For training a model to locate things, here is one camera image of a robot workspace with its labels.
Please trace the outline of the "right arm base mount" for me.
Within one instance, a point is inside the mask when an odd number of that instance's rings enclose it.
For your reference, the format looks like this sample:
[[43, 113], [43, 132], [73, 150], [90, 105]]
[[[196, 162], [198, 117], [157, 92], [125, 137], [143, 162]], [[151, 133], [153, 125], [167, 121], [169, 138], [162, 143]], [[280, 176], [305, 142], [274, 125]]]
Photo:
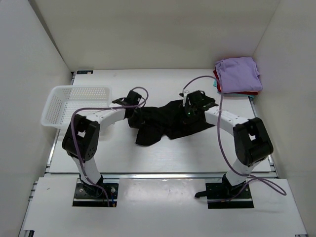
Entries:
[[197, 192], [195, 198], [207, 198], [208, 209], [252, 209], [254, 203], [250, 187], [244, 183], [229, 190], [224, 183], [206, 183], [206, 190]]

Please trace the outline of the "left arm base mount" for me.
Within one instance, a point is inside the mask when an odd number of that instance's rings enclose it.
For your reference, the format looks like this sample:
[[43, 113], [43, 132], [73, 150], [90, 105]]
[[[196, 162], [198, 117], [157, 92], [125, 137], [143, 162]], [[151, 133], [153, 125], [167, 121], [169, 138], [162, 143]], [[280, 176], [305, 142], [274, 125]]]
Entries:
[[95, 186], [83, 184], [77, 180], [72, 206], [74, 207], [116, 207], [119, 183], [103, 183], [104, 192]]

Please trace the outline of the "black t shirt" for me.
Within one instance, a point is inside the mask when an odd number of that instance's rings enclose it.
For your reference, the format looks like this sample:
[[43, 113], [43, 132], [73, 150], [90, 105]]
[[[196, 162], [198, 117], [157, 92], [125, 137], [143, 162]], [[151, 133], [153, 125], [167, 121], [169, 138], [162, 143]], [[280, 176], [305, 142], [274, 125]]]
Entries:
[[174, 140], [213, 127], [198, 115], [188, 121], [181, 100], [171, 101], [162, 107], [142, 107], [133, 111], [128, 118], [131, 128], [138, 129], [136, 144], [148, 147], [161, 140], [163, 136]]

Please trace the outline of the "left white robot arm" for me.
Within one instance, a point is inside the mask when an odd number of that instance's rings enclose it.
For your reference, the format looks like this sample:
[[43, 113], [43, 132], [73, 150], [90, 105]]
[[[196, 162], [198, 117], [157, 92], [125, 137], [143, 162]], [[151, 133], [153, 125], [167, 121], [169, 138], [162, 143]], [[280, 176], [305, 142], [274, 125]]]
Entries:
[[94, 158], [101, 128], [131, 117], [134, 110], [146, 104], [148, 98], [148, 91], [138, 86], [131, 89], [126, 97], [114, 100], [109, 107], [86, 107], [73, 112], [62, 148], [76, 163], [80, 181], [90, 196], [106, 194], [103, 176]]

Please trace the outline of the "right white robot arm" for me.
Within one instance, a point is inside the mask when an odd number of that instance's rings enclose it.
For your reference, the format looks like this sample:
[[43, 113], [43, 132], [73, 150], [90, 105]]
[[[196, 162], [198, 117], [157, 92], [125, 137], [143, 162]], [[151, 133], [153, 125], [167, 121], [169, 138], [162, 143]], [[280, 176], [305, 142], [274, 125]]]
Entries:
[[192, 122], [193, 119], [202, 118], [207, 124], [217, 127], [217, 138], [221, 152], [220, 131], [224, 130], [234, 138], [236, 161], [228, 163], [230, 170], [222, 177], [222, 194], [228, 198], [234, 197], [253, 169], [269, 156], [273, 145], [263, 121], [258, 118], [244, 118], [222, 109], [222, 100], [216, 104], [204, 92], [183, 91], [182, 106], [185, 114]]

